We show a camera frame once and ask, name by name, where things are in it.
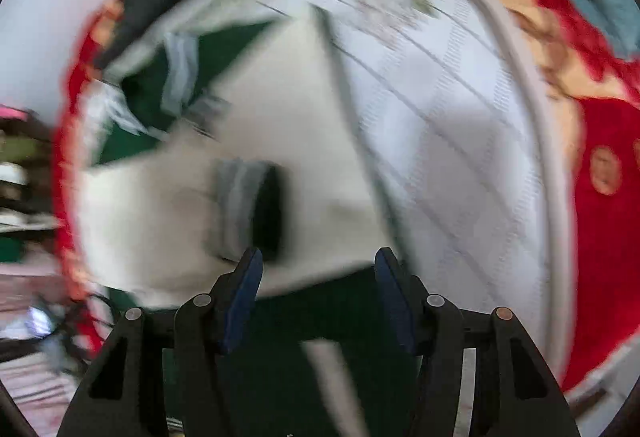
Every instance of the cable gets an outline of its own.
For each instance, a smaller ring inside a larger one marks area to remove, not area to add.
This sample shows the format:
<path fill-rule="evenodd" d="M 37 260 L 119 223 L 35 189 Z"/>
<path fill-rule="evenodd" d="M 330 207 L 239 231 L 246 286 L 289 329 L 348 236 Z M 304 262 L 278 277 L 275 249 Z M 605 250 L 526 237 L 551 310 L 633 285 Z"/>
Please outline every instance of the cable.
<path fill-rule="evenodd" d="M 115 327 L 115 325 L 113 323 L 109 323 L 109 322 L 106 322 L 104 320 L 100 320 L 99 318 L 96 318 L 95 316 L 91 316 L 91 321 L 94 321 L 97 324 L 102 325 L 103 327 L 107 327 L 108 329 L 113 329 Z"/>
<path fill-rule="evenodd" d="M 13 361 L 14 359 L 37 353 L 39 351 L 38 345 L 42 341 L 59 334 L 63 329 L 68 327 L 70 322 L 80 314 L 83 308 L 86 308 L 84 302 L 75 301 L 65 314 L 62 322 L 56 325 L 52 332 L 42 338 L 28 338 L 26 340 L 0 339 L 0 363 Z"/>
<path fill-rule="evenodd" d="M 111 327 L 114 327 L 116 323 L 118 323 L 118 321 L 120 320 L 122 313 L 120 312 L 120 309 L 118 309 L 118 307 L 111 301 L 110 298 L 107 298 L 105 295 L 94 292 L 91 293 L 89 295 L 90 298 L 96 298 L 98 300 L 100 300 L 101 302 L 105 303 L 107 305 L 107 307 L 109 307 L 109 309 L 111 310 L 111 315 L 113 316 L 113 325 Z"/>

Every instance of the white wall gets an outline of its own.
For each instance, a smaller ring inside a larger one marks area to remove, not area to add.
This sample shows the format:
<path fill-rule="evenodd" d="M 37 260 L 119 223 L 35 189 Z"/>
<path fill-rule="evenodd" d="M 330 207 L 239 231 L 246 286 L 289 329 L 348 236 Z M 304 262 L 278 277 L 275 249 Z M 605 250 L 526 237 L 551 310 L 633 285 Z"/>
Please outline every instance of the white wall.
<path fill-rule="evenodd" d="M 0 2 L 0 104 L 55 124 L 63 78 L 87 16 L 104 0 Z"/>

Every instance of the wall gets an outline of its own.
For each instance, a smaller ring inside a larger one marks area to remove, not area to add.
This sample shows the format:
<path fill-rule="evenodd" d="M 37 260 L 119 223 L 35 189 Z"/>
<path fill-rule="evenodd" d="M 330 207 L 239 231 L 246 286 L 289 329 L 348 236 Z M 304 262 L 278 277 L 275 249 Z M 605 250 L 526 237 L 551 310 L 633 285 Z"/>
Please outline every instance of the wall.
<path fill-rule="evenodd" d="M 104 0 L 0 2 L 0 104 L 58 117 L 62 85 L 78 33 Z"/>

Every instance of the green fabric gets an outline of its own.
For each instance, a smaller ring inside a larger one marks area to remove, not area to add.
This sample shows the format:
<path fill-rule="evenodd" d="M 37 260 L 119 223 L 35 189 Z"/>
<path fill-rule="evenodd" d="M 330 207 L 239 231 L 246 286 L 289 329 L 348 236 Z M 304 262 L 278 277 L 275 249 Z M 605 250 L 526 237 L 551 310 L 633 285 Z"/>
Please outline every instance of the green fabric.
<path fill-rule="evenodd" d="M 26 136 L 8 136 L 0 148 L 0 162 L 20 164 L 31 159 L 45 157 L 44 143 Z"/>
<path fill-rule="evenodd" d="M 207 90 L 210 81 L 229 67 L 272 23 L 233 26 L 201 36 L 198 39 L 198 77 L 186 106 L 193 105 Z M 167 56 L 164 48 L 161 48 L 145 67 L 124 78 L 120 83 L 129 111 L 145 128 L 161 133 L 167 132 L 177 119 L 161 109 L 162 90 L 168 71 Z M 146 150 L 152 150 L 160 142 L 159 136 L 144 132 L 134 134 L 113 122 L 96 164 L 136 156 Z"/>
<path fill-rule="evenodd" d="M 0 262 L 18 262 L 22 256 L 24 241 L 0 237 Z"/>
<path fill-rule="evenodd" d="M 132 306 L 111 291 L 118 307 Z M 338 341 L 371 437 L 402 435 L 415 395 L 415 358 L 388 326 L 373 268 L 283 296 L 258 300 L 242 343 L 218 360 L 239 436 L 336 436 L 300 341 Z M 167 415 L 180 419 L 171 351 L 164 368 Z"/>

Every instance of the red fabric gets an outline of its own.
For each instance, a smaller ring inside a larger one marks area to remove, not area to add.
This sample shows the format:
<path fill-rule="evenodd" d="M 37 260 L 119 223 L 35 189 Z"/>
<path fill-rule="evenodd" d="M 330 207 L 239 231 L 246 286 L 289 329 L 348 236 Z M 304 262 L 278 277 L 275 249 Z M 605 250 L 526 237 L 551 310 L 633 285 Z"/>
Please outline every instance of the red fabric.
<path fill-rule="evenodd" d="M 574 190 L 577 321 L 563 390 L 580 383 L 640 327 L 640 170 L 634 152 L 640 110 L 616 99 L 580 103 L 586 131 Z M 600 146 L 620 160 L 622 180 L 612 195 L 599 193 L 591 181 L 591 155 Z"/>
<path fill-rule="evenodd" d="M 76 247 L 73 241 L 73 230 L 71 228 L 71 218 L 68 211 L 68 200 L 66 194 L 69 193 L 70 183 L 73 182 L 73 168 L 68 159 L 71 157 L 70 138 L 72 136 L 73 117 L 76 114 L 78 96 L 90 77 L 86 73 L 87 67 L 98 49 L 91 37 L 91 30 L 98 22 L 96 15 L 89 20 L 88 25 L 82 32 L 82 43 L 79 46 L 78 59 L 71 65 L 66 80 L 67 103 L 60 118 L 60 126 L 54 133 L 52 149 L 52 206 L 53 213 L 62 221 L 60 229 L 56 233 L 56 254 L 62 265 L 62 273 L 67 279 L 69 294 L 74 299 L 83 299 L 84 291 L 82 285 L 78 284 L 74 266 L 77 264 Z M 78 332 L 88 339 L 89 351 L 92 355 L 100 350 L 101 341 L 90 318 L 83 317 L 78 324 Z"/>
<path fill-rule="evenodd" d="M 640 102 L 640 58 L 633 61 L 616 58 L 604 35 L 582 17 L 570 0 L 536 0 L 536 3 L 556 14 L 565 41 L 580 55 L 593 80 L 600 82 L 611 72 L 625 84 L 629 98 Z"/>

